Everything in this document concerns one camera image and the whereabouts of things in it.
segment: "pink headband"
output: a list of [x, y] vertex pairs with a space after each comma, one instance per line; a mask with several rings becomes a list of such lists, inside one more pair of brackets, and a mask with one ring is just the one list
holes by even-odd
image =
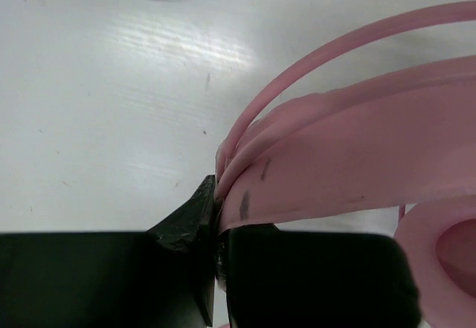
[[399, 224], [426, 320], [476, 327], [476, 56], [424, 64], [256, 116], [318, 66], [407, 30], [476, 19], [476, 1], [403, 13], [286, 69], [217, 153], [220, 231], [422, 202]]

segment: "white table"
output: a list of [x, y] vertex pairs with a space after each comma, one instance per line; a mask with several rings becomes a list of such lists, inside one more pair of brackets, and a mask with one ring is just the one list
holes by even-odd
[[[147, 229], [213, 172], [234, 119], [286, 66], [368, 22], [449, 1], [460, 0], [0, 0], [0, 231]], [[474, 32], [377, 42], [278, 102], [475, 54]], [[396, 212], [365, 218], [347, 224], [390, 233]], [[216, 311], [224, 323], [221, 293]]]

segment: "pink object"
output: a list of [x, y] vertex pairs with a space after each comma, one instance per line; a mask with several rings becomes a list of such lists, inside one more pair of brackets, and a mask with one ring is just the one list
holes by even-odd
[[[467, 253], [476, 245], [475, 225], [458, 224], [476, 219], [476, 57], [310, 94], [251, 124], [296, 80], [343, 53], [407, 30], [471, 20], [476, 1], [403, 13], [337, 38], [273, 80], [217, 153], [220, 231], [400, 206], [396, 239], [425, 318], [434, 328], [476, 327], [476, 261]], [[405, 215], [415, 202], [424, 203]]]

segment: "white tabletop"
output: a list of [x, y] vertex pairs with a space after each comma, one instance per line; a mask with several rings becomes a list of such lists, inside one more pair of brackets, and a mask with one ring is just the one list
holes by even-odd
[[[285, 67], [368, 22], [450, 1], [461, 0], [0, 0], [0, 231], [151, 227], [213, 172], [237, 115]], [[363, 47], [278, 102], [476, 54], [475, 27]]]

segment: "black plastic part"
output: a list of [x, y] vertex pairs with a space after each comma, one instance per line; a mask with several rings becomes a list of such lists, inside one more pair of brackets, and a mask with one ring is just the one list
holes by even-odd
[[0, 327], [210, 326], [214, 182], [146, 233], [0, 235]]
[[232, 328], [417, 328], [418, 291], [389, 237], [230, 230], [225, 274]]

